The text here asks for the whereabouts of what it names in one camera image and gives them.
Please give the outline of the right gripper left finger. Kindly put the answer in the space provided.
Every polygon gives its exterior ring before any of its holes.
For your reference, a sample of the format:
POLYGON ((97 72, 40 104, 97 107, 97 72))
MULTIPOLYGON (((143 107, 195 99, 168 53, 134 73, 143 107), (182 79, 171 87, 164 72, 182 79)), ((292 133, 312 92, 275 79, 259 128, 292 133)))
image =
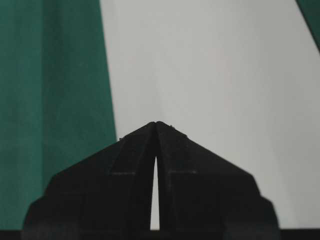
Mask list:
POLYGON ((151 224, 156 124, 54 175, 26 214, 24 240, 127 240, 151 224))

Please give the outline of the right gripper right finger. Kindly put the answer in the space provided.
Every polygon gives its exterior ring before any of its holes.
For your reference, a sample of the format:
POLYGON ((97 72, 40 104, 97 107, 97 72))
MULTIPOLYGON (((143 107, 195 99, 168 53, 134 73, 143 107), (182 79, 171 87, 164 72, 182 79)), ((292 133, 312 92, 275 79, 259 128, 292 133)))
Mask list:
POLYGON ((254 177, 156 123, 160 229, 178 240, 278 240, 273 204, 254 177))

